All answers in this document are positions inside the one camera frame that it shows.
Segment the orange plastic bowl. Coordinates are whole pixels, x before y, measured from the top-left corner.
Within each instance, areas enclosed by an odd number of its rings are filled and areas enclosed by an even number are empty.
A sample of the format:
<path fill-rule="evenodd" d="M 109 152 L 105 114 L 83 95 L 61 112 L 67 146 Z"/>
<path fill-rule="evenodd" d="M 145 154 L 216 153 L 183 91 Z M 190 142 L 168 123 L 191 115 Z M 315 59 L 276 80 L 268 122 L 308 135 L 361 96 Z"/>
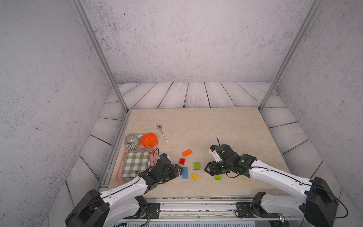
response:
<path fill-rule="evenodd" d="M 146 148 L 151 148 L 157 144 L 158 138 L 154 133 L 147 133 L 141 137 L 140 141 L 142 146 Z"/>

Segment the frame post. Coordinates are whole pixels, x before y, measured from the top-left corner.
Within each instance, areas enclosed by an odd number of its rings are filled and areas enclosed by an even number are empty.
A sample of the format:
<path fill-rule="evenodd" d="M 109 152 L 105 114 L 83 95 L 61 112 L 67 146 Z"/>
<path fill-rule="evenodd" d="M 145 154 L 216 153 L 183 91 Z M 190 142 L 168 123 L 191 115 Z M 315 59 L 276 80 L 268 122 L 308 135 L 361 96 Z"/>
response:
<path fill-rule="evenodd" d="M 109 82 L 111 84 L 111 87 L 115 92 L 115 95 L 116 95 L 117 99 L 121 103 L 122 109 L 124 110 L 124 112 L 127 113 L 129 109 L 128 109 L 128 107 L 127 107 L 127 105 L 126 105 L 126 103 L 125 103 L 125 101 L 124 101 L 124 99 L 122 97 L 122 94 L 121 94 L 121 92 L 119 90 L 119 87 L 117 86 L 117 83 L 116 83 L 115 78 L 114 78 L 114 76 L 112 74 L 111 68 L 110 68 L 110 66 L 109 66 L 109 64 L 108 64 L 108 62 L 107 62 L 107 60 L 105 58 L 105 55 L 104 55 L 104 53 L 102 51 L 102 48 L 101 48 L 101 46 L 100 46 L 100 44 L 99 44 L 99 42 L 97 40 L 97 37 L 96 37 L 96 35 L 95 35 L 94 31 L 93 31 L 91 23 L 90 23 L 90 21 L 89 21 L 89 19 L 87 17 L 87 14 L 86 14 L 86 12 L 85 12 L 85 10 L 83 8 L 82 2 L 80 0 L 71 0 L 71 3 L 73 5 L 73 7 L 75 9 L 75 12 L 77 13 L 78 18 L 79 18 L 79 20 L 80 20 L 80 22 L 81 22 L 81 24 L 82 24 L 82 26 L 83 26 L 83 28 L 84 28 L 84 30 L 86 32 L 86 35 L 87 35 L 87 37 L 88 37 L 88 39 L 89 39 L 89 41 L 90 41 L 90 43 L 91 43 L 91 45 L 92 45 L 92 47 L 94 49 L 94 52 L 95 52 L 98 60 L 101 63 L 101 66 L 102 66 L 102 68 L 103 68 L 103 70 L 105 72 L 105 75 L 108 78 L 108 80 L 109 80 Z"/>
<path fill-rule="evenodd" d="M 276 89 L 276 87 L 278 86 L 279 82 L 281 81 L 289 63 L 291 62 L 291 60 L 293 59 L 300 43 L 302 42 L 304 36 L 306 35 L 306 33 L 309 30 L 309 27 L 311 26 L 314 18 L 316 17 L 316 15 L 318 14 L 321 5 L 322 5 L 323 1 L 322 0 L 314 0 L 312 1 L 311 7 L 308 10 L 305 19 L 303 20 L 300 28 L 298 29 L 293 42 L 291 44 L 291 46 L 289 47 L 280 67 L 278 68 L 273 80 L 270 83 L 270 86 L 267 89 L 267 92 L 264 96 L 264 99 L 262 100 L 260 106 L 259 106 L 259 111 L 263 112 L 263 109 L 267 107 L 267 104 L 273 94 L 273 91 Z"/>

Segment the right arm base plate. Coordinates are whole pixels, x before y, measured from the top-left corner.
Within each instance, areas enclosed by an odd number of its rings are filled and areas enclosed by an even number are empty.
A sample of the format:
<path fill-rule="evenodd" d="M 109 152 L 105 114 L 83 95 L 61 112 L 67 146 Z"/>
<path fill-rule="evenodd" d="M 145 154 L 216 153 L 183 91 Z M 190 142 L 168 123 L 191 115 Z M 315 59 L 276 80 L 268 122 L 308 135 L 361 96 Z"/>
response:
<path fill-rule="evenodd" d="M 237 218 L 278 218 L 276 213 L 266 213 L 262 209 L 255 209 L 250 202 L 237 202 L 234 214 Z"/>

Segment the right frame post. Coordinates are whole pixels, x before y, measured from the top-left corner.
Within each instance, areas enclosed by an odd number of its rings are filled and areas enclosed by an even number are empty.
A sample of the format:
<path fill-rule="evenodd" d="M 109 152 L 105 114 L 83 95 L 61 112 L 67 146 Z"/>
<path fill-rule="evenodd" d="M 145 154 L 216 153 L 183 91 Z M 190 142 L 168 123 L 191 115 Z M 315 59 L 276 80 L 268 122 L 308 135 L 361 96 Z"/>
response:
<path fill-rule="evenodd" d="M 289 47 L 280 67 L 278 68 L 273 80 L 270 83 L 270 86 L 267 89 L 267 92 L 264 96 L 264 99 L 262 100 L 260 106 L 259 106 L 259 111 L 263 112 L 263 109 L 267 107 L 267 104 L 273 94 L 273 91 L 276 89 L 276 87 L 278 86 L 279 82 L 281 81 L 289 63 L 291 62 L 291 60 L 293 59 L 300 43 L 302 42 L 304 36 L 306 35 L 306 33 L 309 30 L 309 27 L 311 26 L 314 18 L 316 17 L 316 15 L 318 14 L 321 5 L 322 5 L 323 1 L 322 0 L 314 0 L 312 1 L 311 7 L 308 10 L 305 19 L 303 20 L 300 28 L 298 29 L 293 42 L 291 44 L 291 46 Z"/>

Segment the orange long lego brick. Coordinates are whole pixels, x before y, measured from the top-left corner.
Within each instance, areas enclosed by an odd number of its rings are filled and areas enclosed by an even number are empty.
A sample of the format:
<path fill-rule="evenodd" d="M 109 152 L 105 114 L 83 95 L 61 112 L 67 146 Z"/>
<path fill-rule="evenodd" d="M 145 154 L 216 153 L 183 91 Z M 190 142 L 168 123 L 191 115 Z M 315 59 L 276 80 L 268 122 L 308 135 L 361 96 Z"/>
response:
<path fill-rule="evenodd" d="M 192 154 L 192 150 L 191 150 L 191 149 L 189 149 L 189 150 L 187 150 L 187 151 L 184 151 L 184 152 L 182 153 L 183 157 L 187 157 L 187 156 L 189 156 L 189 155 L 191 155 L 191 154 Z"/>

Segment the green checkered cloth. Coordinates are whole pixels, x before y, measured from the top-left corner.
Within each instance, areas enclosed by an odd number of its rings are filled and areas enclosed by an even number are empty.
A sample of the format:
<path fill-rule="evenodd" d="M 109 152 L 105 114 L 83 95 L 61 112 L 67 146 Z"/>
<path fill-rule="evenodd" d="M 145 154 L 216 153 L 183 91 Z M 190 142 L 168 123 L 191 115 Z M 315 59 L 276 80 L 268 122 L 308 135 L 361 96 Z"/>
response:
<path fill-rule="evenodd" d="M 150 167 L 150 155 L 145 152 L 128 152 L 125 155 L 121 178 L 133 179 L 138 173 Z"/>

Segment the grey ribbed cup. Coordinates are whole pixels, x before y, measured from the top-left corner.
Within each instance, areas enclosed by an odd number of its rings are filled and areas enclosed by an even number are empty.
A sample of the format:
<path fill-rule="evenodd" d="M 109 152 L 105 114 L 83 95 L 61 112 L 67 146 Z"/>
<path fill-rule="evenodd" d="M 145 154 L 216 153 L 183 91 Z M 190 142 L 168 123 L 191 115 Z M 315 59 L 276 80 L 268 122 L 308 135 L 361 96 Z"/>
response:
<path fill-rule="evenodd" d="M 124 139 L 124 144 L 128 150 L 135 150 L 141 144 L 142 134 L 129 134 Z"/>

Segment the pink tray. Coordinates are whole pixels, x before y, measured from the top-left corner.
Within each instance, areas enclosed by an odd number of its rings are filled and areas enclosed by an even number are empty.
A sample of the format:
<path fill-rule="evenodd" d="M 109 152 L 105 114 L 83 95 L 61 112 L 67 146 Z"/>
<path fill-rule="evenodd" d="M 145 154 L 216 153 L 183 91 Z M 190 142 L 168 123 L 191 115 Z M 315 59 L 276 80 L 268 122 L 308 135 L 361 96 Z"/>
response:
<path fill-rule="evenodd" d="M 154 152 L 154 153 L 149 153 L 149 152 L 145 152 L 145 153 L 148 153 L 149 155 L 150 155 L 150 167 L 151 166 L 154 166 L 155 164 L 156 164 L 156 162 L 157 162 L 157 159 L 158 159 L 158 144 L 156 144 L 154 147 L 152 147 L 152 149 L 156 149 L 157 151 L 156 152 Z M 116 180 L 117 181 L 119 181 L 119 182 L 127 182 L 127 181 L 130 181 L 130 180 L 132 180 L 132 179 L 127 179 L 127 178 L 121 178 L 120 177 L 120 173 L 121 173 L 121 171 L 122 171 L 122 166 L 123 166 L 123 163 L 124 163 L 124 159 L 125 159 L 125 155 L 126 155 L 126 153 L 128 153 L 128 152 L 130 152 L 130 150 L 128 150 L 127 148 L 125 149 L 125 153 L 124 153 L 124 155 L 123 155 L 123 157 L 122 157 L 122 161 L 121 161 L 121 164 L 120 164 L 120 166 L 119 166 L 119 169 L 118 169 L 118 172 L 117 172 L 117 174 L 116 174 Z"/>

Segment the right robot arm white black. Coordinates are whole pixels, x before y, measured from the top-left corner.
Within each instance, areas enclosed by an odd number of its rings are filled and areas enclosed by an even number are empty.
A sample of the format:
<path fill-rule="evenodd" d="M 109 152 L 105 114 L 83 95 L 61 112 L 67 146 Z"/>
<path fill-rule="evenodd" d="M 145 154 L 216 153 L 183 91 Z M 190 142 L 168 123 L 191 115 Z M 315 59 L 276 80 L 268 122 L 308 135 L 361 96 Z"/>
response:
<path fill-rule="evenodd" d="M 240 156 L 227 144 L 211 146 L 209 154 L 214 161 L 209 162 L 204 170 L 211 176 L 232 172 L 263 181 L 286 193 L 281 196 L 257 193 L 251 203 L 254 216 L 262 218 L 273 213 L 291 215 L 304 218 L 315 227 L 332 227 L 338 219 L 339 200 L 324 179 L 289 174 L 254 156 Z"/>

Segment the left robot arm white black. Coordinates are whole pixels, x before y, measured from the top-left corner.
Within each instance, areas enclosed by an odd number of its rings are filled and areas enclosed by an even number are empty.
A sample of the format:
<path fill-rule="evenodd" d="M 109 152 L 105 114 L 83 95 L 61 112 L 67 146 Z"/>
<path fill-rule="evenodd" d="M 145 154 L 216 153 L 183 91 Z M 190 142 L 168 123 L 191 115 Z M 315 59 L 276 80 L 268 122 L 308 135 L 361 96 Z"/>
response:
<path fill-rule="evenodd" d="M 147 201 L 143 197 L 159 184 L 182 176 L 183 168 L 171 164 L 165 154 L 156 164 L 129 182 L 111 189 L 87 192 L 65 219 L 67 227 L 107 227 L 123 218 L 146 213 Z"/>

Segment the left frame post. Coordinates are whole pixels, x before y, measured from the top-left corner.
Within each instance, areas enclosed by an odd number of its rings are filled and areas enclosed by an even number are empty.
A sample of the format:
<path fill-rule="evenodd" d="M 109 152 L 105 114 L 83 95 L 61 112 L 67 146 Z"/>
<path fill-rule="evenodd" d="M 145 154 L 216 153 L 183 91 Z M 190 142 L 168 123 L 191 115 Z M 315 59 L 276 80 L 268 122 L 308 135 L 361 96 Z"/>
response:
<path fill-rule="evenodd" d="M 111 84 L 111 87 L 115 92 L 115 95 L 116 95 L 117 99 L 121 103 L 122 109 L 124 110 L 124 112 L 127 113 L 129 109 L 128 109 L 128 107 L 127 107 L 127 105 L 126 105 L 126 103 L 125 103 L 125 101 L 124 101 L 124 99 L 122 97 L 122 94 L 121 94 L 121 92 L 119 90 L 119 87 L 117 86 L 117 83 L 116 83 L 115 78 L 114 78 L 114 76 L 112 74 L 111 68 L 110 68 L 110 66 L 109 66 L 109 64 L 108 64 L 108 62 L 107 62 L 107 60 L 105 58 L 105 55 L 104 55 L 104 53 L 102 51 L 102 48 L 101 48 L 101 46 L 100 46 L 100 44 L 99 44 L 99 42 L 97 40 L 97 37 L 96 37 L 96 35 L 95 35 L 94 31 L 93 31 L 91 23 L 90 23 L 90 21 L 89 21 L 89 19 L 87 17 L 87 14 L 86 14 L 86 12 L 85 12 L 85 10 L 83 8 L 82 2 L 80 0 L 71 0 L 71 3 L 73 5 L 73 7 L 75 9 L 75 12 L 77 13 L 78 18 L 79 18 L 79 20 L 80 20 L 80 22 L 81 22 L 81 24 L 82 24 L 82 26 L 83 26 L 83 28 L 84 28 L 84 30 L 86 32 L 86 35 L 87 35 L 87 37 L 88 37 L 88 39 L 89 39 L 89 41 L 90 41 L 90 43 L 91 43 L 91 45 L 92 45 L 92 47 L 94 49 L 94 52 L 95 52 L 98 60 L 101 63 L 101 66 L 102 66 L 102 68 L 103 68 L 103 70 L 105 72 L 105 75 L 108 78 L 108 80 L 109 80 L 109 82 Z"/>

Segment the red lego brick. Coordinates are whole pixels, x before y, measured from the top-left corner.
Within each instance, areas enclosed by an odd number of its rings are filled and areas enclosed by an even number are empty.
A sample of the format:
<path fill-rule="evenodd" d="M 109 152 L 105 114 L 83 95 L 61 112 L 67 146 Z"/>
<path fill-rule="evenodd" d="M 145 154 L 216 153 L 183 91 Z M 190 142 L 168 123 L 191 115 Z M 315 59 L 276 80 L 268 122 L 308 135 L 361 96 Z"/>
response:
<path fill-rule="evenodd" d="M 181 158 L 180 161 L 179 161 L 179 164 L 185 165 L 185 162 L 186 162 L 186 159 Z"/>

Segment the metal spoon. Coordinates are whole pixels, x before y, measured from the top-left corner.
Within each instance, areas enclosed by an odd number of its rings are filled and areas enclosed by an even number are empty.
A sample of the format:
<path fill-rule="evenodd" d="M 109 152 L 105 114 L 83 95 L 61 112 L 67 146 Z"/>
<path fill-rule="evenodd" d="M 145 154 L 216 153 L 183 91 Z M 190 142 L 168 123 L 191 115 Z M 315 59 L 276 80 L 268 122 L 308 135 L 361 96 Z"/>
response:
<path fill-rule="evenodd" d="M 167 136 L 165 135 L 165 133 L 163 132 L 163 128 L 161 124 L 157 124 L 157 129 L 162 133 L 163 138 L 165 139 L 166 142 L 169 142 Z"/>

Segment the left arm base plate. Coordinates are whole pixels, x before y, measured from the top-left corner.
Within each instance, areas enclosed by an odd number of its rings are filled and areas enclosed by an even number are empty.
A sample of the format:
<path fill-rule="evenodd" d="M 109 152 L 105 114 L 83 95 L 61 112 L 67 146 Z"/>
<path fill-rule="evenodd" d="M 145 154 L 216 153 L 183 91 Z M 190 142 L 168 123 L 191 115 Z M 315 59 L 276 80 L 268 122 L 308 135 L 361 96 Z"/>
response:
<path fill-rule="evenodd" d="M 146 203 L 140 206 L 138 211 L 139 218 L 159 219 L 160 217 L 160 203 Z"/>

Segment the long blue lego brick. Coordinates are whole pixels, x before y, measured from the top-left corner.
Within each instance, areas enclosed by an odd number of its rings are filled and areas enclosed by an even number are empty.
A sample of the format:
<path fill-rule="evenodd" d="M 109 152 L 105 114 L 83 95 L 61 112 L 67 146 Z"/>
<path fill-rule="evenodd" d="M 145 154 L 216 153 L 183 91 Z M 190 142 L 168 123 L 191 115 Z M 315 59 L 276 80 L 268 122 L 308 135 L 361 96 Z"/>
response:
<path fill-rule="evenodd" d="M 182 172 L 182 178 L 183 179 L 188 179 L 188 176 L 189 176 L 189 174 L 188 174 L 188 168 L 187 167 L 184 167 L 183 168 L 183 172 Z"/>

